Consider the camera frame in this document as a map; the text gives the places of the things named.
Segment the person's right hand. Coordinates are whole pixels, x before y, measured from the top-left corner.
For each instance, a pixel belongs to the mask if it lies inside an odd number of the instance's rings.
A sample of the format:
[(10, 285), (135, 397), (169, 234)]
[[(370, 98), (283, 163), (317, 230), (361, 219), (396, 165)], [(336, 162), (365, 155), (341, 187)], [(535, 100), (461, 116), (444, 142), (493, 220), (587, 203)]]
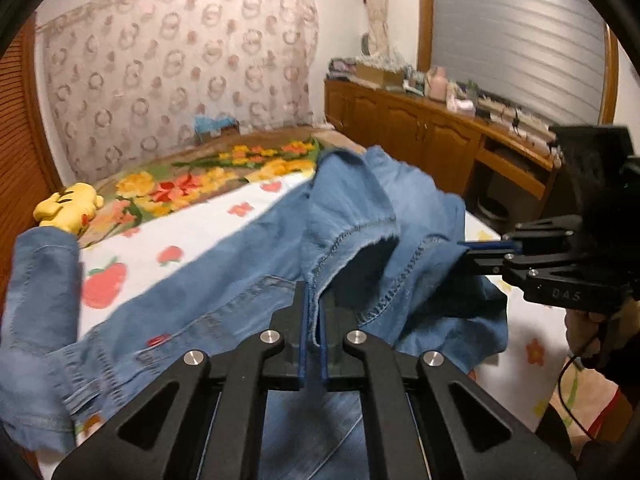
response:
[(610, 320), (602, 314), (567, 310), (564, 325), (568, 348), (575, 356), (620, 349), (639, 333), (639, 303), (629, 298)]

